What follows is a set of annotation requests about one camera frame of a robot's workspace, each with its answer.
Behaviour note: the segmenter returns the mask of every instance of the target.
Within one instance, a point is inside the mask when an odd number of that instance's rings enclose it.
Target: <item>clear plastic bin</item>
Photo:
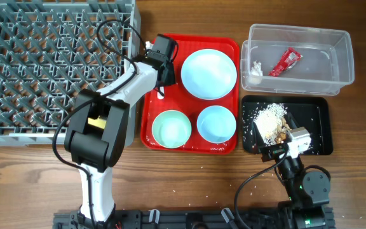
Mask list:
[[[268,76],[289,47],[303,58],[279,77]],[[254,61],[262,63],[264,76],[250,74]],[[337,95],[354,77],[353,49],[346,31],[254,24],[242,44],[241,84],[248,91]]]

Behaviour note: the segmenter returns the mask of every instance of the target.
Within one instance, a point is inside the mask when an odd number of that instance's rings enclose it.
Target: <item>mint green bowl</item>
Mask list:
[[[153,121],[152,135],[155,141],[165,148],[181,147],[190,138],[190,120],[180,111],[164,111]]]

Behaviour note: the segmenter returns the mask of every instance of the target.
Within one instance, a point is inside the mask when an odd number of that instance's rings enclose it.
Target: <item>wooden table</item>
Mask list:
[[[255,23],[348,31],[355,82],[326,97],[334,152],[302,159],[331,172],[330,206],[337,227],[366,228],[366,1],[150,0],[138,6],[145,40],[168,32],[226,36],[241,45]],[[247,94],[241,89],[240,97]],[[112,192],[118,209],[233,207],[243,180],[271,165],[245,153],[240,142],[228,156],[210,156],[151,151],[136,136],[114,167]],[[240,203],[274,207],[285,199],[285,190],[270,172],[242,191]],[[0,148],[0,228],[51,228],[53,213],[74,210],[81,200],[79,172],[60,163],[50,146]]]

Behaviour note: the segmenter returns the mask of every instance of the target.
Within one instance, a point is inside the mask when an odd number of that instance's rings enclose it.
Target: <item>red wrapper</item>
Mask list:
[[[277,77],[281,72],[291,67],[297,61],[302,59],[302,55],[295,51],[293,48],[289,48],[285,51],[282,57],[279,60],[279,63],[273,68],[273,70],[269,73],[270,76]]]

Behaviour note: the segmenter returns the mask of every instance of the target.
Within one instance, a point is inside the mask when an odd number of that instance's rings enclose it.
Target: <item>metal dish rack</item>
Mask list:
[[[0,0],[0,146],[51,143],[80,90],[97,90],[124,73],[129,63],[106,52],[95,36],[99,23],[112,18],[140,31],[135,0]],[[129,27],[109,24],[101,36],[129,57],[139,51]],[[131,109],[126,145],[134,122]]]

